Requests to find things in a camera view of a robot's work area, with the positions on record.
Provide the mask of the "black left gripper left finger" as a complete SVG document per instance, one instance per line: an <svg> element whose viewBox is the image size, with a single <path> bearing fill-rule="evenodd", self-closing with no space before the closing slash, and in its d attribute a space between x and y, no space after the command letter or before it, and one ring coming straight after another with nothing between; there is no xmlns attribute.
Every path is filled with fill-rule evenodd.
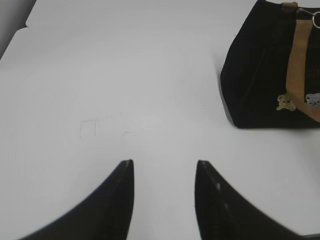
<svg viewBox="0 0 320 240"><path fill-rule="evenodd" d="M125 240L134 208L134 162L123 160L82 202L26 240Z"/></svg>

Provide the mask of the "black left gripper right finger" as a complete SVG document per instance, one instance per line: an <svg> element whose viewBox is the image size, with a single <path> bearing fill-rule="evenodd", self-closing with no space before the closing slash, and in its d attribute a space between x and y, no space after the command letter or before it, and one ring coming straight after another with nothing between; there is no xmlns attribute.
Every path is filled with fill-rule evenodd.
<svg viewBox="0 0 320 240"><path fill-rule="evenodd" d="M195 213L203 240L303 239L253 206L206 160L197 162Z"/></svg>

